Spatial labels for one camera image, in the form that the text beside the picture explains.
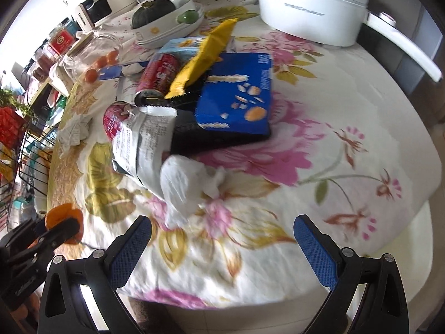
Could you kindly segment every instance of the yellow snack package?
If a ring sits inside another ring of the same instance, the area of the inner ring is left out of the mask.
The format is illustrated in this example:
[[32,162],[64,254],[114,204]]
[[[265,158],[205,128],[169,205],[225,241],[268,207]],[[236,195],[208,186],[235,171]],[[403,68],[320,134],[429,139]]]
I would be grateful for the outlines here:
[[170,91],[165,96],[166,99],[184,95],[184,88],[197,81],[216,62],[229,42],[236,22],[237,19],[226,20],[207,36],[202,42],[198,54],[182,68],[173,80]]

